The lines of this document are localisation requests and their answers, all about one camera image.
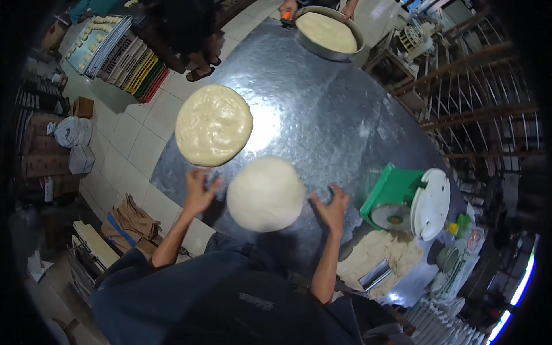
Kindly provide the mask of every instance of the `tile floor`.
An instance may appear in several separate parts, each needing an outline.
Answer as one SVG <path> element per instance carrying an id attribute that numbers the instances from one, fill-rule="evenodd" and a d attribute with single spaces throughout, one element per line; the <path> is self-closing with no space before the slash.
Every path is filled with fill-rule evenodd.
<path id="1" fill-rule="evenodd" d="M 257 0 L 223 27 L 225 35 L 220 51 L 223 64 L 261 21 L 267 17 L 279 19 L 277 9 L 281 3 L 282 0 Z M 367 45 L 359 59 L 365 60 L 370 47 L 391 29 L 397 13 L 406 15 L 395 0 L 359 0 L 354 21 L 363 32 Z M 139 206 L 161 222 L 164 235 L 174 224 L 181 207 L 149 180 L 174 131 L 178 110 L 194 91 L 209 83 L 209 78 L 190 83 L 185 75 L 171 72 L 152 101 L 137 104 L 132 96 L 110 84 L 79 76 L 66 62 L 62 67 L 69 76 L 65 96 L 71 102 L 78 96 L 94 99 L 94 131 L 90 146 L 96 161 L 92 172 L 81 184 L 85 200 L 103 220 L 125 194 L 132 194 Z M 203 223 L 194 222 L 184 240 L 192 255 L 203 252 L 213 232 Z"/>

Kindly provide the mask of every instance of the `fluorescent light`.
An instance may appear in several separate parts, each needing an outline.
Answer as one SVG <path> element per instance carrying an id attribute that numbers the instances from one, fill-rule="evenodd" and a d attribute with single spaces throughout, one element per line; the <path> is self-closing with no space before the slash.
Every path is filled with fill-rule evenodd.
<path id="1" fill-rule="evenodd" d="M 531 255 L 529 256 L 529 261 L 527 262 L 527 268 L 525 271 L 525 275 L 523 276 L 523 279 L 521 280 L 521 283 L 519 284 L 518 288 L 516 289 L 516 292 L 514 293 L 514 296 L 512 297 L 512 300 L 510 301 L 510 304 L 513 306 L 517 306 L 519 303 L 519 300 L 521 299 L 521 296 L 523 295 L 523 292 L 525 291 L 525 287 L 527 286 L 527 283 L 529 282 L 529 278 L 531 277 L 531 273 L 533 272 L 533 268 L 535 267 L 535 258 L 534 258 L 534 252 L 535 247 L 533 246 L 533 249 L 531 250 Z"/>
<path id="2" fill-rule="evenodd" d="M 494 341 L 495 338 L 498 336 L 500 331 L 504 328 L 508 320 L 510 319 L 510 312 L 505 311 L 504 314 L 502 314 L 502 317 L 500 318 L 500 321 L 496 325 L 496 327 L 492 330 L 491 336 L 489 336 L 489 341 Z"/>

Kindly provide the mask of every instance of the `round dough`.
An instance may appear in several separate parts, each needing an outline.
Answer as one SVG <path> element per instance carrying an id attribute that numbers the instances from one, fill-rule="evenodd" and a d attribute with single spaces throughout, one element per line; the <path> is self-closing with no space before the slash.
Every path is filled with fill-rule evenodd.
<path id="1" fill-rule="evenodd" d="M 307 12 L 297 18 L 295 25 L 311 41 L 324 48 L 343 53 L 358 50 L 357 41 L 351 29 L 323 14 Z"/>
<path id="2" fill-rule="evenodd" d="M 219 166 L 247 143 L 253 129 L 249 105 L 234 90 L 213 84 L 194 92 L 176 120 L 174 136 L 188 162 Z"/>
<path id="3" fill-rule="evenodd" d="M 226 204 L 244 229 L 271 232 L 290 226 L 301 214 L 305 186 L 293 165 L 280 157 L 260 157 L 230 182 Z"/>

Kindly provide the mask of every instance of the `dough scraper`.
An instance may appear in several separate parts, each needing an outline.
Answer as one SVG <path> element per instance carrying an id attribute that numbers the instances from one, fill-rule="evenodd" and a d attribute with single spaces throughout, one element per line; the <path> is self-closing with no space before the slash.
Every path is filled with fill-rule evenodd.
<path id="1" fill-rule="evenodd" d="M 393 270 L 387 259 L 383 259 L 370 272 L 358 280 L 364 291 L 368 292 L 385 281 Z"/>

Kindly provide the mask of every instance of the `yellow crate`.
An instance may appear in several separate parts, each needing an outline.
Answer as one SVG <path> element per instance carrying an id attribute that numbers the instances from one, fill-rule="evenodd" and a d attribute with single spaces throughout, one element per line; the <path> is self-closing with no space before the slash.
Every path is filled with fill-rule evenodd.
<path id="1" fill-rule="evenodd" d="M 147 74 L 150 73 L 150 70 L 153 68 L 157 60 L 159 60 L 159 58 L 155 56 L 152 52 L 151 55 L 146 59 L 142 67 L 140 67 L 138 72 L 134 75 L 134 78 L 132 78 L 125 91 L 130 94 L 135 94 L 140 87 L 140 84 L 147 77 Z"/>

